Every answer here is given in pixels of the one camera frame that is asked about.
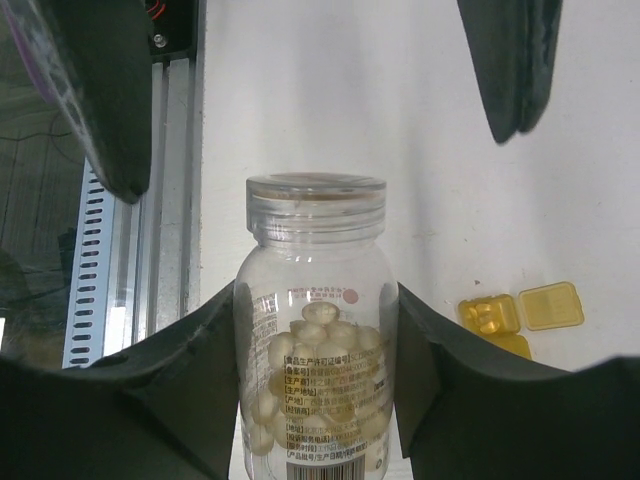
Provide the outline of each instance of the gray floor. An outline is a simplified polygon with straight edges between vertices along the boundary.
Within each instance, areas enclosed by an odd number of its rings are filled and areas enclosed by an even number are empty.
[[[77,224],[83,157],[57,107],[31,85],[0,10],[2,353],[33,365],[61,363],[68,289],[59,237]]]

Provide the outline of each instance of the screw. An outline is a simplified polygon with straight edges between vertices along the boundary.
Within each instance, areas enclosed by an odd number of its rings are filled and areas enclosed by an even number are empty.
[[[157,48],[164,48],[167,46],[167,39],[164,35],[160,35],[159,33],[153,36],[153,43]]]

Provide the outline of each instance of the red wire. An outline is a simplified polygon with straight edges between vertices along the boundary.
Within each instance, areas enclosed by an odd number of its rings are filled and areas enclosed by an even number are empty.
[[[158,10],[158,13],[156,13],[153,17],[151,17],[151,20],[156,20],[160,15],[162,15],[164,13],[166,8],[167,8],[167,6],[163,3],[162,7],[160,7],[160,10]]]
[[[147,13],[153,12],[156,8],[158,8],[158,5],[160,5],[160,0],[156,0],[156,4],[153,7],[151,7],[149,10],[147,10]]]

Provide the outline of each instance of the white table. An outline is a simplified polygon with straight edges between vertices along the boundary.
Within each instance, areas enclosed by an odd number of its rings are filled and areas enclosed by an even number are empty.
[[[634,0],[565,2],[548,110],[498,147],[455,2],[210,0],[201,298],[254,244],[246,177],[369,174],[389,184],[381,246],[440,313],[568,280],[586,321],[524,330],[534,359],[639,354],[638,18]],[[394,455],[388,478],[409,478]],[[236,450],[231,478],[245,475]]]

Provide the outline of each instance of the bottle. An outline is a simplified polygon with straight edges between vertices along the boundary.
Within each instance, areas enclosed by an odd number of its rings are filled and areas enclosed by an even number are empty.
[[[253,480],[379,480],[389,461],[398,287],[374,243],[386,183],[247,180],[258,246],[234,289],[245,467]]]

